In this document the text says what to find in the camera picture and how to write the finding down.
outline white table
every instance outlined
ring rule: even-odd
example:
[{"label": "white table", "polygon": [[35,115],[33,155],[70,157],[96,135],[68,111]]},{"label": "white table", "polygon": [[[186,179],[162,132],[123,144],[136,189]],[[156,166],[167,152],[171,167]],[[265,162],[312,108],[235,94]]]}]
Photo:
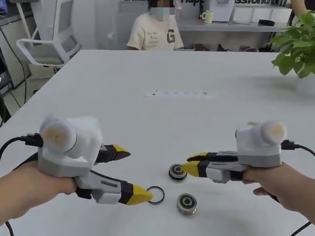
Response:
[{"label": "white table", "polygon": [[[82,51],[47,83],[0,131],[0,143],[36,132],[46,115],[93,115],[104,143],[129,149],[130,158],[98,165],[96,171],[139,184],[161,186],[159,206],[98,205],[76,195],[59,196],[12,221],[16,236],[288,236],[306,219],[284,210],[254,186],[214,184],[189,176],[173,183],[174,163],[202,151],[235,149],[235,129],[248,121],[280,119],[289,137],[315,148],[315,105],[299,98],[291,79],[270,61],[275,54],[205,52]],[[145,98],[156,89],[205,90],[215,100]],[[35,149],[12,144],[1,161],[4,174]],[[301,151],[283,153],[285,161],[315,177],[315,158]],[[193,194],[198,209],[182,217],[176,200]],[[310,226],[299,236],[312,235]],[[0,235],[6,235],[1,227]]]}]

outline human hand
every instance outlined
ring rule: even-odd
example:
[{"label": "human hand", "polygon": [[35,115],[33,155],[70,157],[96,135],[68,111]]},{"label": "human hand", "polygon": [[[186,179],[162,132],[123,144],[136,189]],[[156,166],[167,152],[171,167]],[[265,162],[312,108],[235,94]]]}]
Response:
[{"label": "human hand", "polygon": [[13,218],[19,218],[31,208],[44,204],[58,194],[72,194],[76,184],[72,178],[58,178],[44,174],[38,170],[37,161],[24,164],[6,175],[12,195],[21,196]]},{"label": "human hand", "polygon": [[250,168],[244,173],[243,183],[259,183],[261,187],[253,191],[255,195],[268,196],[268,193],[271,193],[278,198],[284,208],[300,211],[303,207],[301,197],[307,195],[313,181],[283,163],[275,168]]}]

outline face mask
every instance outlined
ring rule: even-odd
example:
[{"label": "face mask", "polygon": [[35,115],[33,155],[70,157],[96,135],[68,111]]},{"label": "face mask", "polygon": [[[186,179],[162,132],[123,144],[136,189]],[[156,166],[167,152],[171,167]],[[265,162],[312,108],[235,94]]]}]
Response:
[{"label": "face mask", "polygon": [[175,8],[173,7],[153,7],[151,8],[151,14],[158,21],[169,21],[171,15],[175,15]]}]

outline metal ring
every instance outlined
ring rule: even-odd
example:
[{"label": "metal ring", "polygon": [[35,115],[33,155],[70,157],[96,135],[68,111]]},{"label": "metal ring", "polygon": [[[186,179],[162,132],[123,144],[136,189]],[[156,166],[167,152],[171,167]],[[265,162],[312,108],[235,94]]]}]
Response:
[{"label": "metal ring", "polygon": [[188,193],[182,194],[177,199],[177,210],[185,216],[193,215],[197,210],[196,198]]},{"label": "metal ring", "polygon": [[174,164],[169,168],[168,175],[175,182],[181,182],[187,177],[187,173],[182,170],[180,164]]},{"label": "metal ring", "polygon": [[161,204],[163,201],[164,201],[164,198],[165,198],[165,193],[164,193],[164,190],[161,188],[161,187],[158,187],[158,186],[151,186],[150,188],[147,189],[147,191],[151,190],[151,189],[158,189],[162,192],[163,194],[163,197],[161,200],[157,201],[157,202],[152,202],[152,201],[148,201],[151,205],[159,205]]}]

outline mug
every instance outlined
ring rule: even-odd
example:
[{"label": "mug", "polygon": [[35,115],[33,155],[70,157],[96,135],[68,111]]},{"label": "mug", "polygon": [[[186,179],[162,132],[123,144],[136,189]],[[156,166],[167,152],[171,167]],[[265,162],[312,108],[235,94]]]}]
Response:
[{"label": "mug", "polygon": [[213,20],[213,12],[206,11],[202,13],[201,18],[205,21],[206,24],[211,24]]}]

